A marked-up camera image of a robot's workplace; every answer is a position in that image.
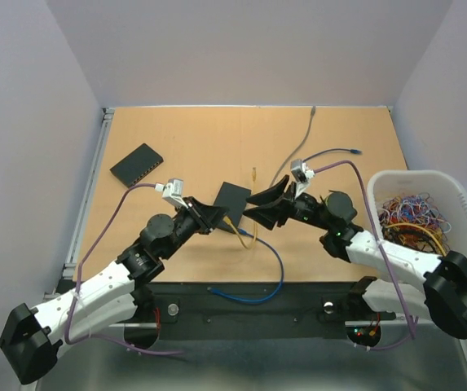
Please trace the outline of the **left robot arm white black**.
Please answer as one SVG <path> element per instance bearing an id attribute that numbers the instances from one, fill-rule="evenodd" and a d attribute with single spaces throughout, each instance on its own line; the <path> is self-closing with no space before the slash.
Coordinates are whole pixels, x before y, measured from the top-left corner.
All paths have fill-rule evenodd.
<path id="1" fill-rule="evenodd" d="M 100 336 L 106 327 L 152 315 L 147 285 L 164 270 L 163 262 L 194 234 L 211 233 L 228 212 L 190 196 L 185 202 L 173 217 L 152 216 L 137 240 L 97 275 L 54 300 L 11 310 L 0 349 L 21 384 L 41 379 L 71 346 Z"/>

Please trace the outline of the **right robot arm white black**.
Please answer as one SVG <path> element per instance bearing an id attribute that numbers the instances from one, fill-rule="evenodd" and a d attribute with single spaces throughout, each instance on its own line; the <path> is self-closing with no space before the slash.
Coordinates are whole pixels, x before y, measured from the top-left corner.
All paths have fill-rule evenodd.
<path id="1" fill-rule="evenodd" d="M 324 230 L 319 241 L 332 257 L 369 266 L 390 280 L 370 279 L 363 290 L 347 298 L 357 318 L 374 312 L 395 312 L 429 319 L 443 332 L 467 339 L 467 257 L 456 251 L 424 253 L 378 239 L 354 224 L 351 198 L 333 191 L 324 199 L 298 190 L 284 176 L 276 185 L 247 198 L 243 214 L 268 230 L 289 219 Z"/>

